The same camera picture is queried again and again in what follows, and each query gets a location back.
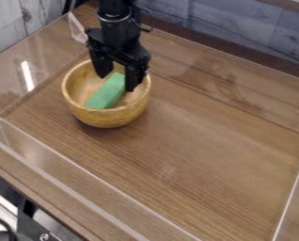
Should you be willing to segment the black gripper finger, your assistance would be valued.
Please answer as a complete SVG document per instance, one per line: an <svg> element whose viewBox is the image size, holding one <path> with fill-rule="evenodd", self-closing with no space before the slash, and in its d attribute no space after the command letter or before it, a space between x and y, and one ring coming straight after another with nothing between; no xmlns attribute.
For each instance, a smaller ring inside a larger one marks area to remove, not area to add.
<svg viewBox="0 0 299 241"><path fill-rule="evenodd" d="M90 55L97 70L97 75L101 78L105 78L114 70L114 59L109 53L91 51Z"/></svg>
<svg viewBox="0 0 299 241"><path fill-rule="evenodd" d="M147 68L143 64L130 64L126 67L126 90L133 92L142 83L147 74Z"/></svg>

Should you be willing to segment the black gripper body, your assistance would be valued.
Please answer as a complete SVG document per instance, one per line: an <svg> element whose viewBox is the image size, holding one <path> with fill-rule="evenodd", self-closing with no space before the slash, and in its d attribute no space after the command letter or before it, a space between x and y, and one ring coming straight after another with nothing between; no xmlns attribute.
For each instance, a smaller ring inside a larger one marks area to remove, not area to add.
<svg viewBox="0 0 299 241"><path fill-rule="evenodd" d="M143 64L149 70L151 54L142 46L141 29L138 27L123 27L118 30L106 28L87 28L87 46L91 51L109 53L114 62L123 65Z"/></svg>

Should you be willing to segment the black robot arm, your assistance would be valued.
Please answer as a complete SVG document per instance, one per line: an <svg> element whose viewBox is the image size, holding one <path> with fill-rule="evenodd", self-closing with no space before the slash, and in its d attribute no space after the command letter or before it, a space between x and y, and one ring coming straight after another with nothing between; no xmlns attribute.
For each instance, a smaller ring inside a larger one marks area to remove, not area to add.
<svg viewBox="0 0 299 241"><path fill-rule="evenodd" d="M125 67L125 88L133 91L142 83L150 68L151 54L142 46L141 8L137 0L99 0L97 17L101 28L86 29L87 46L97 70L105 78L115 68Z"/></svg>

